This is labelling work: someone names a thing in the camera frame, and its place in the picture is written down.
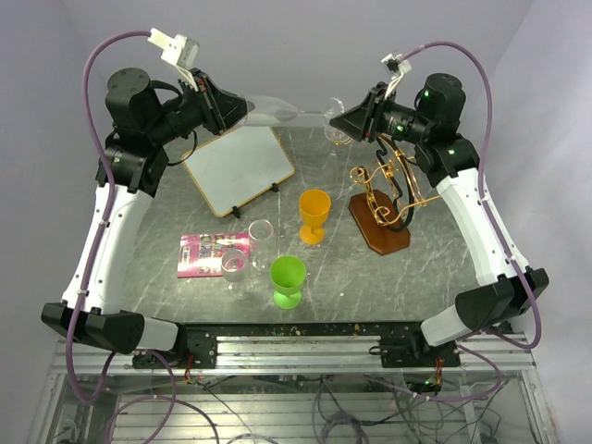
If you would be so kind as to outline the clear small wine glass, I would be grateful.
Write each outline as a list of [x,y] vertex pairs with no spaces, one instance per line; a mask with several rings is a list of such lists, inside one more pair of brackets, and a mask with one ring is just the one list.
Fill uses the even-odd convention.
[[248,112],[239,122],[244,127],[280,127],[293,122],[312,122],[327,126],[330,119],[345,111],[344,103],[337,97],[329,98],[320,110],[302,110],[283,99],[267,96],[247,96]]

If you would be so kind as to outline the clear tall wine glass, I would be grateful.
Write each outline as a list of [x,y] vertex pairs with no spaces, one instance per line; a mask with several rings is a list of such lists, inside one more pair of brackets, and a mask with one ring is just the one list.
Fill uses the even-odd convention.
[[324,134],[333,148],[347,148],[352,144],[352,137],[348,136],[339,129],[330,126],[324,127]]

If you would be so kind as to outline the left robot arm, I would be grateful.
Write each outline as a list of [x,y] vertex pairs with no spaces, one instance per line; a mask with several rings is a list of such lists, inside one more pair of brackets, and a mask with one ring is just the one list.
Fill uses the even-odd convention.
[[106,160],[95,177],[91,229],[61,300],[46,304],[41,314],[44,324],[75,342],[121,354],[153,349],[168,367],[188,358],[183,328],[122,308],[133,242],[168,166],[166,144],[199,128],[222,135],[254,108],[200,69],[190,77],[164,103],[156,92],[167,84],[140,68],[123,68],[109,78],[105,105],[113,130],[100,145]]

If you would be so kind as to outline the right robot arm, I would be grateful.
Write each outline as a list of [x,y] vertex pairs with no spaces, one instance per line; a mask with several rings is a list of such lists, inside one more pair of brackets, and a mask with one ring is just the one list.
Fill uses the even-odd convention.
[[384,136],[408,142],[414,162],[448,206],[471,255],[478,286],[458,294],[454,304],[426,319],[409,341],[409,358],[431,364],[440,345],[526,312],[539,315],[537,298],[549,285],[545,269],[534,269],[505,228],[481,171],[484,155],[458,131],[466,94],[456,77],[429,75],[412,107],[399,105],[392,85],[372,88],[357,106],[328,121],[358,142]]

